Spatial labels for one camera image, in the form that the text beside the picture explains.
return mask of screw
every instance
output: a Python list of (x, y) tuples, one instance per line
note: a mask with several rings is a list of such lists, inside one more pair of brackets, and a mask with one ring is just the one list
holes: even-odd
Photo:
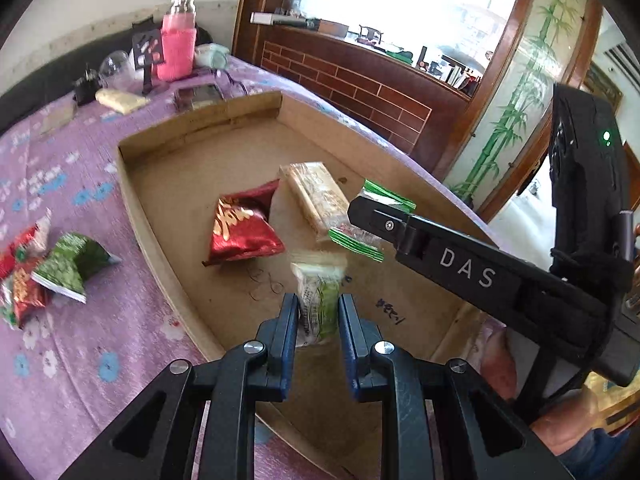
[(396, 349), (389, 341), (378, 341), (373, 348), (382, 355), (389, 355)]
[(185, 373), (189, 369), (189, 362), (184, 359), (178, 359), (169, 365), (169, 371), (174, 375)]
[(264, 350), (264, 345), (260, 341), (249, 341), (244, 343), (244, 351), (248, 354), (259, 354)]
[(466, 361), (464, 359), (452, 359), (449, 361), (449, 368), (457, 374), (463, 374), (466, 371)]

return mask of brown tile wall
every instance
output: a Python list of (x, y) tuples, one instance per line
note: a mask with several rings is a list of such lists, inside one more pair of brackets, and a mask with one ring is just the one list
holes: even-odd
[(264, 42), (260, 65), (300, 83), (405, 153), (411, 153), (431, 113), (378, 81), (269, 41)]

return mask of cardboard box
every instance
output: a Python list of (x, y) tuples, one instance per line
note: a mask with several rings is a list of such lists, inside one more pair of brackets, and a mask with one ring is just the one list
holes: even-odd
[[(202, 266), (218, 196), (273, 180), (283, 164), (316, 160), (324, 162), (349, 200), (366, 177), (411, 197), (418, 214), (491, 242), (472, 218), (412, 171), (403, 154), (279, 92), (177, 116), (124, 139), (118, 174), (156, 282), (208, 360), (253, 338), (261, 321), (277, 315), (282, 294), (272, 285), (296, 290), (288, 253)], [(287, 251), (343, 251), (332, 242), (318, 247), (286, 182), (274, 196), (270, 223)], [(352, 279), (344, 291), (354, 294), (359, 314), (416, 357), (444, 362), (466, 355), (482, 314), (398, 264), (390, 245), (385, 249), (383, 263), (345, 251)], [(351, 399), (337, 338), (298, 349), (294, 362), (289, 398), (260, 403), (257, 415), (334, 478), (353, 478), (345, 468), (358, 478), (377, 474), (380, 407)]]

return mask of purple tablecloth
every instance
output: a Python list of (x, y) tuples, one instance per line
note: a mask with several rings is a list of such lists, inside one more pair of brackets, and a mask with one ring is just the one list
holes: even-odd
[[(388, 142), (301, 86), (237, 59), (228, 70), (250, 93), (281, 89), (331, 114), (440, 186)], [(0, 247), (50, 208), (51, 242), (61, 232), (77, 231), (123, 259), (89, 281), (86, 305), (54, 295), (23, 332), (0, 324), (0, 428), (36, 480), (57, 479), (167, 363), (203, 361), (138, 248), (113, 157), (121, 139), (174, 115), (175, 88), (213, 78), (176, 82), (128, 116), (94, 102), (67, 126), (41, 136), (44, 117), (71, 99), (66, 96), (0, 137)], [(227, 91), (233, 94), (231, 87)], [(279, 438), (257, 434), (257, 479), (328, 477)]]

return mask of person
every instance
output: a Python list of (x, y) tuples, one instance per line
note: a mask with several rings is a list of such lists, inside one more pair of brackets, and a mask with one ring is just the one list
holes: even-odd
[[(504, 400), (515, 398), (516, 365), (506, 329), (495, 330), (487, 340), (480, 374)], [(530, 428), (576, 480), (593, 480), (606, 471), (627, 436), (610, 437), (602, 429), (593, 430), (599, 417), (596, 395), (583, 386), (553, 405)]]

